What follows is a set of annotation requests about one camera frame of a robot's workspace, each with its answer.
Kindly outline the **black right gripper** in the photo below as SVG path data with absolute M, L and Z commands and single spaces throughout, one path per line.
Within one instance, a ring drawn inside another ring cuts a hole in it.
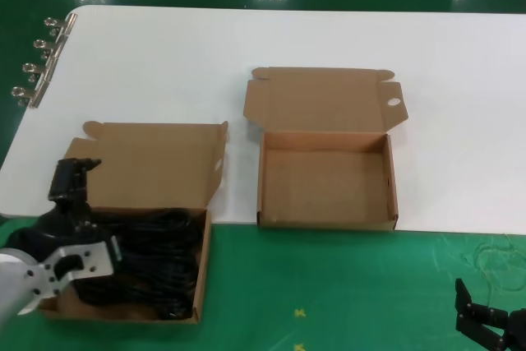
M 504 310 L 474 303 L 464 282 L 455 281 L 455 329 L 486 350 L 525 351 L 526 310 L 520 309 L 509 314 Z M 505 330 L 503 335 L 489 329 Z

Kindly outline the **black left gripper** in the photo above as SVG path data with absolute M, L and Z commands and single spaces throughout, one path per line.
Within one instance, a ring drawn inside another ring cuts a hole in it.
M 104 242 L 113 264 L 119 249 L 106 223 L 115 215 L 94 211 L 87 200 L 87 173 L 101 164 L 100 159 L 61 159 L 55 168 L 48 199 L 57 203 L 36 222 L 14 231 L 7 246 L 31 256 L 38 263 L 48 260 L 61 247 Z M 84 203 L 64 203 L 81 201 Z

